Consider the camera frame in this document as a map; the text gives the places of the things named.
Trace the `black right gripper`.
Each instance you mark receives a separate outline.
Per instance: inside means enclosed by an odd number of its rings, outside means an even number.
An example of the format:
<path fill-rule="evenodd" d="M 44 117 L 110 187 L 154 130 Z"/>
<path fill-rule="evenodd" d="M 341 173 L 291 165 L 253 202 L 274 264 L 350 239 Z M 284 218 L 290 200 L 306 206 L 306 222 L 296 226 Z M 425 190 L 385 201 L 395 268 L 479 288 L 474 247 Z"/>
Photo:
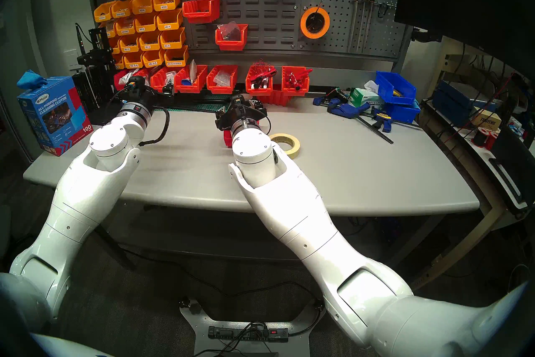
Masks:
<path fill-rule="evenodd" d="M 215 125 L 217 129 L 232 129 L 236 123 L 241 124 L 247 120 L 258 122 L 267 117 L 266 109 L 248 106 L 230 107 L 226 112 L 216 113 Z"/>

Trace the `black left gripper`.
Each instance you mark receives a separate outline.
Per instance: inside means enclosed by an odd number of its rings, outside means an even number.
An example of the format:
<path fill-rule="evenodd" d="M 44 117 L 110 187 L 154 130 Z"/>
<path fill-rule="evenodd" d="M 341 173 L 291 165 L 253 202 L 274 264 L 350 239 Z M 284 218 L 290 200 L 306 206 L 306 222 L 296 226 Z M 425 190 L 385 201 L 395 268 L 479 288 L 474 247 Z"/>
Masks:
<path fill-rule="evenodd" d="M 167 83 L 162 87 L 162 92 L 154 89 L 124 89 L 122 91 L 122 100 L 135 105 L 142 105 L 147 110 L 154 110 L 161 107 L 161 102 L 166 97 L 173 97 L 174 84 Z"/>

